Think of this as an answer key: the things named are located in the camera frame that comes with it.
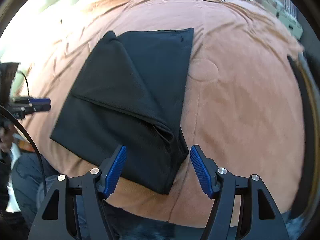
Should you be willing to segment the person's left hand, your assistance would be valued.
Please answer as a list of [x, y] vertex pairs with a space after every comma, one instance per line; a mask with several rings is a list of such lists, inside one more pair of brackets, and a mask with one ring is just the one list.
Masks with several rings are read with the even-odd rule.
[[0, 148], [3, 152], [9, 153], [12, 147], [12, 143], [14, 141], [14, 134], [16, 133], [16, 128], [14, 125], [10, 124], [8, 128], [1, 128], [0, 136], [1, 143]]

